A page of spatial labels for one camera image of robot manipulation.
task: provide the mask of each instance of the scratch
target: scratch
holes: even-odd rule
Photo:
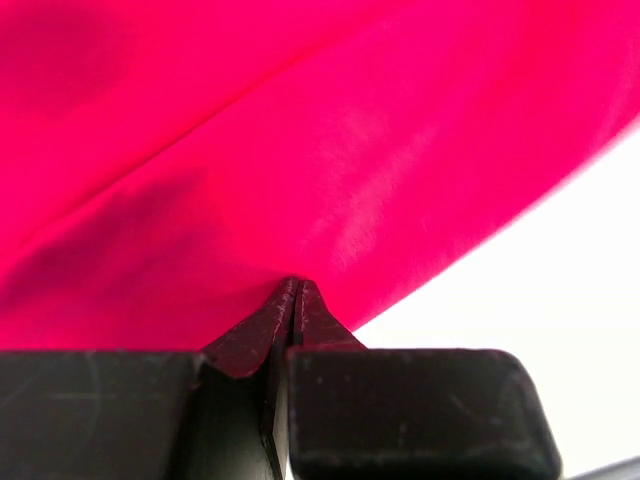
[[[66,360],[71,355],[72,355],[72,353],[66,353],[66,354],[62,355],[61,357],[58,357],[55,361],[53,361],[50,364],[44,366],[43,368],[41,368],[40,370],[35,372],[33,375],[31,375],[29,378],[27,378],[23,383],[18,385],[18,388],[16,388],[12,393],[7,395],[6,397],[4,397],[2,399],[2,401],[0,401],[0,409],[3,409],[5,407],[8,407],[9,405],[11,405],[18,397],[20,397],[20,395],[22,395],[22,393],[27,388],[29,388],[35,382],[40,380],[40,378],[44,377],[47,373],[49,373],[52,370],[54,370],[58,366],[58,364],[60,362],[62,362],[63,360]]]
[[[128,401],[157,401],[165,398],[165,395],[161,392],[154,393],[89,393],[89,392],[60,392],[60,393],[52,393],[47,396],[51,400],[62,400],[62,401],[96,401],[101,400],[104,402],[105,400],[128,400]]]
[[[498,448],[499,448],[499,445],[496,442],[487,443],[487,444],[484,444],[484,445],[477,445],[475,447],[468,448],[464,452],[464,456],[467,457],[467,458],[468,457],[478,457],[478,456],[486,455],[489,452],[494,452]]]
[[[164,355],[151,354],[143,358],[145,362],[153,363],[155,366],[162,370],[169,360],[173,358],[173,353],[165,353]]]
[[[483,422],[482,418],[473,410],[471,410],[468,406],[466,406],[462,402],[462,400],[460,400],[456,395],[454,395],[453,393],[449,393],[448,397],[449,397],[449,400],[451,400],[451,403],[453,403],[458,410],[460,410],[466,416],[471,418],[474,422],[478,422],[478,423]]]
[[[100,369],[98,368],[98,365],[93,358],[93,354],[86,353],[84,355],[84,358],[87,362],[87,366],[89,367],[89,374],[91,376],[91,385],[93,390],[93,412],[91,413],[91,418],[87,422],[87,428],[84,435],[78,442],[78,445],[73,449],[73,451],[69,455],[69,458],[60,470],[64,470],[73,465],[78,458],[78,455],[80,455],[84,447],[87,445],[87,443],[89,443],[89,440],[96,430],[96,425],[98,424],[98,419],[100,418],[100,411],[102,410],[102,383],[100,381]]]

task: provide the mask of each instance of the clamp jaw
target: clamp jaw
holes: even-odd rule
[[[0,478],[556,480],[533,383],[494,350],[368,350],[286,279],[195,353],[0,355]]]

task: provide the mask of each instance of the pink fabric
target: pink fabric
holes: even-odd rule
[[[357,327],[639,110],[638,0],[0,0],[0,348]]]

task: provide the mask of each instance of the magenta cloth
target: magenta cloth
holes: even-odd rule
[[[639,110],[638,0],[0,0],[0,349],[355,328]]]

